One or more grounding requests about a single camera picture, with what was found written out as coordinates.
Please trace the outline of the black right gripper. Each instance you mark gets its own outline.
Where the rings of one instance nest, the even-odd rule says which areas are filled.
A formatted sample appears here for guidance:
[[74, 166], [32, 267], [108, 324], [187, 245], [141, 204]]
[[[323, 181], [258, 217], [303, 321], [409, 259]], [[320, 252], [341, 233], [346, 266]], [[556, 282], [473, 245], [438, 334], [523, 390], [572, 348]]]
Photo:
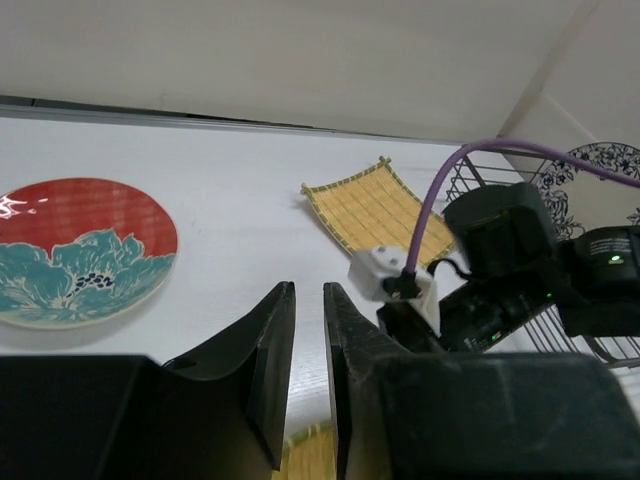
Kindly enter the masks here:
[[558, 242], [544, 202], [531, 184], [489, 185], [444, 210], [468, 269], [464, 285], [437, 304], [440, 327], [408, 302], [377, 312], [381, 330], [414, 353], [482, 353], [552, 303], [544, 276], [557, 268]]

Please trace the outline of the fan-shaped bamboo tray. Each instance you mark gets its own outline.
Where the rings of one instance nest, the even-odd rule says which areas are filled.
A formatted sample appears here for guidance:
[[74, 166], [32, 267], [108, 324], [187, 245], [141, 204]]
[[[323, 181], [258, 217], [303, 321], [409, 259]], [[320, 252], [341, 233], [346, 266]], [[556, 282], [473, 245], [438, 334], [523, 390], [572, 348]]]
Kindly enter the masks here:
[[313, 424], [283, 445], [280, 470], [272, 480], [335, 480], [335, 431], [331, 420]]

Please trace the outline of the blue white floral plate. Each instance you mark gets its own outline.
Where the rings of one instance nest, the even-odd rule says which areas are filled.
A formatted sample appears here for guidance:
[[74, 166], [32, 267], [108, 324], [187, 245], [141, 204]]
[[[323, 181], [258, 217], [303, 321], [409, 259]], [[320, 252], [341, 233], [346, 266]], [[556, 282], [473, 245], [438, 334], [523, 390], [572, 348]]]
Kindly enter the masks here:
[[[639, 178], [639, 149], [599, 142], [570, 154], [598, 168]], [[566, 163], [551, 162], [535, 181], [560, 240], [575, 239], [600, 227], [639, 224], [639, 190], [594, 176]]]

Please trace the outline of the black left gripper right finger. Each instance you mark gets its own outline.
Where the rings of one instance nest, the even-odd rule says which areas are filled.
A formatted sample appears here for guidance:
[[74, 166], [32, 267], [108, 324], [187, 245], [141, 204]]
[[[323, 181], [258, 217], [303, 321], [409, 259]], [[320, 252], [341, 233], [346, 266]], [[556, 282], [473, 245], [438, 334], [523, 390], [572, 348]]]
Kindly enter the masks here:
[[415, 354], [323, 287], [340, 479], [635, 479], [639, 424], [581, 354]]

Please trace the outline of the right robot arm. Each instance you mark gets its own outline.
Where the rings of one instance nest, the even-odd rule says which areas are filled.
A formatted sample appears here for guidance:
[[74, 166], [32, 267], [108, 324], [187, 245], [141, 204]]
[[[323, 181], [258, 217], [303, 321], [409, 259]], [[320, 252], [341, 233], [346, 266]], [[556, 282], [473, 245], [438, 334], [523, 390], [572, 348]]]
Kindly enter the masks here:
[[555, 306], [569, 337], [639, 334], [639, 229], [603, 227], [556, 238], [538, 190], [526, 183], [472, 190], [444, 210], [469, 269], [440, 300], [434, 330], [411, 305], [411, 274], [384, 281], [398, 295], [377, 312], [382, 331], [413, 352], [485, 352]]

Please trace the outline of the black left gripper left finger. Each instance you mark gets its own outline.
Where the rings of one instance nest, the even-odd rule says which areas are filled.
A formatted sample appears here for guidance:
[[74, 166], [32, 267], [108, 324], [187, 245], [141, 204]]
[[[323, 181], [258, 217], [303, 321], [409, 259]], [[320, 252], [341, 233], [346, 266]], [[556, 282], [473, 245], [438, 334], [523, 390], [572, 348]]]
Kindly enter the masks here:
[[2, 477], [269, 478], [280, 466], [295, 318], [295, 287], [281, 282], [165, 364], [3, 357]]

